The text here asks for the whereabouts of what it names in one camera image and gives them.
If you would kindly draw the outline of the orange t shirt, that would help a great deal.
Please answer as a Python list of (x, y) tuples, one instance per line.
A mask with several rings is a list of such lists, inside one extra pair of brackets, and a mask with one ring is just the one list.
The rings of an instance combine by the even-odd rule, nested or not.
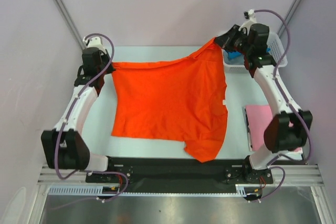
[(112, 136), (183, 142), (199, 162), (214, 160), (227, 131), (222, 49), (213, 39), (189, 56), (117, 62)]

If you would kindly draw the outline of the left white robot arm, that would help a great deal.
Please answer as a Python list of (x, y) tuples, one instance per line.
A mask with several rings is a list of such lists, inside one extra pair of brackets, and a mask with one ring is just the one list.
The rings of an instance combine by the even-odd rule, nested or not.
[(82, 65), (66, 111), (53, 129), (41, 134), (49, 168), (94, 171), (105, 182), (115, 178), (116, 169), (108, 164), (108, 157), (90, 152), (82, 138), (84, 123), (104, 85), (104, 76), (113, 71), (108, 51), (102, 45), (82, 51)]

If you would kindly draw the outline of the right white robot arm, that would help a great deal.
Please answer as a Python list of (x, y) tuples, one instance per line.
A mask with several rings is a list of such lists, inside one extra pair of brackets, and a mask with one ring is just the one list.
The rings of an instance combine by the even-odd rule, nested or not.
[(313, 119), (312, 113), (302, 110), (284, 86), (275, 59), (267, 52), (269, 33), (269, 27), (260, 23), (250, 28), (234, 25), (214, 39), (222, 49), (244, 56), (245, 68), (261, 87), (273, 115), (264, 131), (264, 144), (244, 160), (242, 177), (249, 183), (259, 179), (278, 158), (304, 147)]

